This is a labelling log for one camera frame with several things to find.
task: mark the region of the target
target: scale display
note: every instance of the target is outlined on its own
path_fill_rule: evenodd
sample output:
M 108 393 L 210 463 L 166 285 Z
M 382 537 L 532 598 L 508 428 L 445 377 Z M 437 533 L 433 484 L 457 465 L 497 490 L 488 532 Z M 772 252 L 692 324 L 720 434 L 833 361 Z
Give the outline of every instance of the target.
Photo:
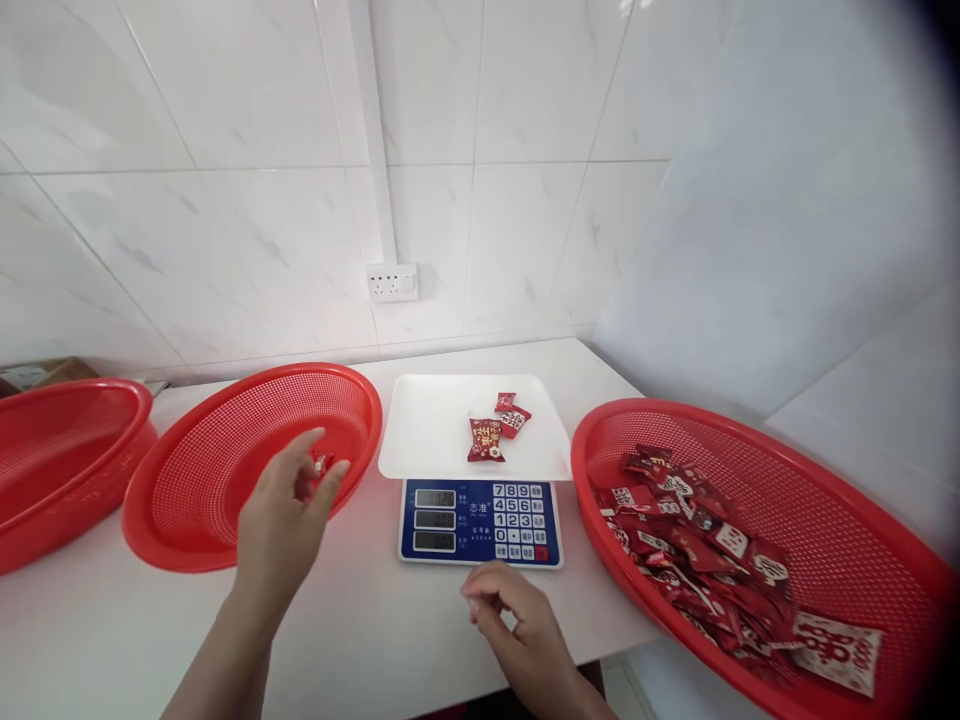
M 409 562 L 563 565 L 556 497 L 545 482 L 404 480 L 399 555 Z

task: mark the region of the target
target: red plastic basket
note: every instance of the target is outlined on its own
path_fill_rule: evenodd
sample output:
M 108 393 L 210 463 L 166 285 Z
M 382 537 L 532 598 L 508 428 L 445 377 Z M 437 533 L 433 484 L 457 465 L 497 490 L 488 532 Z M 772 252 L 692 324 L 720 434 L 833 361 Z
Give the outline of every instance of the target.
M 157 440 L 152 406 L 145 387 L 113 379 L 0 401 L 0 574 L 66 545 L 117 508 Z
M 127 543 L 166 570 L 235 565 L 240 509 L 274 454 L 326 428 L 311 452 L 351 462 L 332 517 L 357 489 L 382 425 L 380 396 L 350 368 L 300 363 L 251 375 L 180 418 L 144 458 L 123 506 Z
M 883 630 L 873 700 L 797 669 L 789 690 L 764 683 L 706 640 L 624 554 L 591 489 L 617 487 L 617 461 L 637 442 L 672 448 L 746 507 L 747 530 L 790 553 L 803 609 Z M 587 536 L 633 602 L 771 715 L 894 718 L 909 712 L 950 619 L 953 572 L 920 540 L 836 475 L 721 415 L 663 400 L 617 400 L 589 413 L 573 438 L 573 477 Z

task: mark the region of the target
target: electrical outlet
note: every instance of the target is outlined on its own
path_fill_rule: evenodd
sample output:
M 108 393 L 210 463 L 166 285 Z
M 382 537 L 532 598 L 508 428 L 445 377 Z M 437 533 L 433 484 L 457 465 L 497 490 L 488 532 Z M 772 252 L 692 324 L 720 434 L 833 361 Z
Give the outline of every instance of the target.
M 419 293 L 417 264 L 367 265 L 367 284 L 375 303 L 416 300 Z

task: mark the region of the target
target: left hand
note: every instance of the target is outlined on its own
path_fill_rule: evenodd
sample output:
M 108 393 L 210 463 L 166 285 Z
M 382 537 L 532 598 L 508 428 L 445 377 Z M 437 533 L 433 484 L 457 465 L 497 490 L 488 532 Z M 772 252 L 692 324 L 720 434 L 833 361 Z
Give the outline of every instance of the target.
M 308 451 L 323 432 L 305 432 L 274 455 L 240 511 L 234 594 L 270 615 L 286 611 L 313 567 L 330 508 L 350 469 L 341 460 L 324 475 L 312 500 L 298 499 L 317 480 Z

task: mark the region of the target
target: white table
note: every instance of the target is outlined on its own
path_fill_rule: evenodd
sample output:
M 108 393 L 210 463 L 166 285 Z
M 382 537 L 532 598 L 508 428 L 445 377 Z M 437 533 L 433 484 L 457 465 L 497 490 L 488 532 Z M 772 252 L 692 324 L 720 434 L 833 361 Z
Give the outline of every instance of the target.
M 530 373 L 570 436 L 595 406 L 639 393 L 578 340 L 355 366 L 388 411 L 404 373 Z M 228 383 L 167 390 L 162 433 Z M 402 483 L 374 457 L 327 528 L 316 566 L 273 648 L 265 718 L 396 720 L 506 687 L 458 589 L 469 568 L 401 563 Z M 580 664 L 659 637 L 584 535 L 573 483 L 558 483 L 565 565 L 529 571 Z M 116 512 L 72 545 L 0 578 L 0 715 L 5 720 L 153 720 L 179 683 L 234 571 L 178 575 L 127 548 Z

